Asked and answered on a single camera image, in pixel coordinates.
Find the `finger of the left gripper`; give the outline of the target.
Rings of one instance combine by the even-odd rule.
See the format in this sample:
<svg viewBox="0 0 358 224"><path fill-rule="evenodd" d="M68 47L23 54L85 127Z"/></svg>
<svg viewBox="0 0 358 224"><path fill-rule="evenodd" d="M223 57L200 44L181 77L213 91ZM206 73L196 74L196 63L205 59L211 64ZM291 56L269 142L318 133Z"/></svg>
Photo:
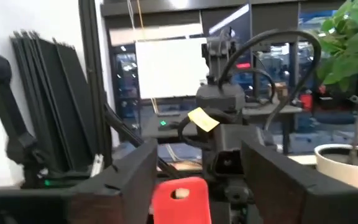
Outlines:
<svg viewBox="0 0 358 224"><path fill-rule="evenodd" d="M236 224L260 224L259 210L255 204L252 191L245 187L241 196L244 200L239 205Z"/></svg>
<svg viewBox="0 0 358 224"><path fill-rule="evenodd" d="M231 202L234 189L228 185L211 186L212 224L231 224Z"/></svg>

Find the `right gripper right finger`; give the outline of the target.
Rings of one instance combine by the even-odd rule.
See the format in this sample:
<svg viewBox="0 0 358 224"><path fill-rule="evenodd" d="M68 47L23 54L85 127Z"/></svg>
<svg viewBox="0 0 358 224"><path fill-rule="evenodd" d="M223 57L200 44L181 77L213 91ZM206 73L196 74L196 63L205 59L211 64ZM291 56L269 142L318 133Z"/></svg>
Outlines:
<svg viewBox="0 0 358 224"><path fill-rule="evenodd" d="M358 224L358 189L258 142L241 142L246 183L264 224Z"/></svg>

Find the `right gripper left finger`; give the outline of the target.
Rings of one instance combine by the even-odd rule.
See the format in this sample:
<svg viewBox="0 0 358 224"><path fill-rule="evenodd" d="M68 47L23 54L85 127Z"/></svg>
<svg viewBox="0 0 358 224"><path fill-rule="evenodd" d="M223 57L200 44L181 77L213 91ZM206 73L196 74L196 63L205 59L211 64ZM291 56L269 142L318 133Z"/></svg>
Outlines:
<svg viewBox="0 0 358 224"><path fill-rule="evenodd" d="M149 139L69 188L0 190L0 224L146 224L157 148L157 140Z"/></svg>

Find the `red measuring cup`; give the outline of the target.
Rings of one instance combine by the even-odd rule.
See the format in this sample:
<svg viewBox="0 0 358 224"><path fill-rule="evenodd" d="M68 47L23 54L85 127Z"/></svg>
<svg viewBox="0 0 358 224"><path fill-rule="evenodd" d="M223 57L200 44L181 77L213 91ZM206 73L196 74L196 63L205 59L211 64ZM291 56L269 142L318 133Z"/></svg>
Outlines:
<svg viewBox="0 0 358 224"><path fill-rule="evenodd" d="M176 189L188 189L185 198L175 199ZM200 177L187 177L162 182L152 197L154 224L212 224L206 181Z"/></svg>

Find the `yellow tape tag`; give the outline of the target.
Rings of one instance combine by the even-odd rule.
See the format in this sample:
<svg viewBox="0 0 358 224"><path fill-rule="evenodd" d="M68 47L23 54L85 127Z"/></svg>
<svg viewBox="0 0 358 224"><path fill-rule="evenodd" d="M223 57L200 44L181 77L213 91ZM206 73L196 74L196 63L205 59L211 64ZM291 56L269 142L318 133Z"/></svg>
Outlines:
<svg viewBox="0 0 358 224"><path fill-rule="evenodd" d="M210 117L202 108L196 108L190 111L188 117L190 121L205 132L210 132L219 124L219 121Z"/></svg>

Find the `green plant in white pot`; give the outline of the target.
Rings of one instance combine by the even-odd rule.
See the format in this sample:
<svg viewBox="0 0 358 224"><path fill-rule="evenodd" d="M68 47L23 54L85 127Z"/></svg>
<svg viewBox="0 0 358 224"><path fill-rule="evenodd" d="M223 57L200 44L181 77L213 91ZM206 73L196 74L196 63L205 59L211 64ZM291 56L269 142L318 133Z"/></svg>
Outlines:
<svg viewBox="0 0 358 224"><path fill-rule="evenodd" d="M317 76L323 85L338 84L346 91L358 75L358 0L346 0L323 22L319 41L329 58ZM323 144L315 147L314 154L320 173L358 188L358 104L352 144Z"/></svg>

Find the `white board panel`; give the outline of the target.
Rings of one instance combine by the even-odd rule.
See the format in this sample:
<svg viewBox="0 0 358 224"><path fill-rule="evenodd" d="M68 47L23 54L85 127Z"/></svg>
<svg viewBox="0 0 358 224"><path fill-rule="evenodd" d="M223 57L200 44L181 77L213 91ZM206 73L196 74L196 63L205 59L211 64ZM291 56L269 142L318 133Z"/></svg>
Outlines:
<svg viewBox="0 0 358 224"><path fill-rule="evenodd" d="M209 68L201 54L205 38L137 42L140 97L194 96Z"/></svg>

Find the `black leaning panels stack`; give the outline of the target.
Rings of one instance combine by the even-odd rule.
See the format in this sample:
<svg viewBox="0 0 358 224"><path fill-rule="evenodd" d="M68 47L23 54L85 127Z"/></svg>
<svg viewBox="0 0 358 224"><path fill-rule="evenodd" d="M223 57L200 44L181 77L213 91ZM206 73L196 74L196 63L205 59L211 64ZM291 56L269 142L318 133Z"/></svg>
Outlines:
<svg viewBox="0 0 358 224"><path fill-rule="evenodd" d="M54 173L89 172L98 143L76 49L34 31L15 31L10 41L46 166Z"/></svg>

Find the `black articulated stand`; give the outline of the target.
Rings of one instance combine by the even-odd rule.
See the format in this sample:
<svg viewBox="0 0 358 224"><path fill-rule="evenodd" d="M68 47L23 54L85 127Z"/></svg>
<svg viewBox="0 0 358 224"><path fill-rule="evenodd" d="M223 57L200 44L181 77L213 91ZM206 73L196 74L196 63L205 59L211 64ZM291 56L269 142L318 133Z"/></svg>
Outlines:
<svg viewBox="0 0 358 224"><path fill-rule="evenodd" d="M44 180L40 171L45 168L45 155L38 148L36 138L26 128L11 90L11 78L11 65L0 55L0 119L9 138L7 157L23 166L23 189L41 189Z"/></svg>

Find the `silver metal bracket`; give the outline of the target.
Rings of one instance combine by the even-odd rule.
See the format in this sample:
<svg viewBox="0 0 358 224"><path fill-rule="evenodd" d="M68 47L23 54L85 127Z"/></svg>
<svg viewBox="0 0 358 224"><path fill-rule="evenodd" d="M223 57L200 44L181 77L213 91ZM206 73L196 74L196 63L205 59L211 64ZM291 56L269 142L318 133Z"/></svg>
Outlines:
<svg viewBox="0 0 358 224"><path fill-rule="evenodd" d="M104 169L104 156L102 154L96 154L94 157L90 177L94 177L102 172Z"/></svg>

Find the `black aluminium table frame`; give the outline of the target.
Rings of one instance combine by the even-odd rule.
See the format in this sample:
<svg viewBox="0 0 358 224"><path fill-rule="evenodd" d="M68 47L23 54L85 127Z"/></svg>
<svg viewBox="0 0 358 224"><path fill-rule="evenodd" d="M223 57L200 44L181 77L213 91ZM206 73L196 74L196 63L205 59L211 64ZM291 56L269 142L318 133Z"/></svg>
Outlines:
<svg viewBox="0 0 358 224"><path fill-rule="evenodd" d="M102 74L95 0L78 0L78 6L85 70L90 84L91 102L96 124L98 143L96 152L104 156L104 166L107 167L112 164L112 143L108 136L111 133L111 128L122 134L135 147L140 146L143 140L133 133L108 105Z"/></svg>

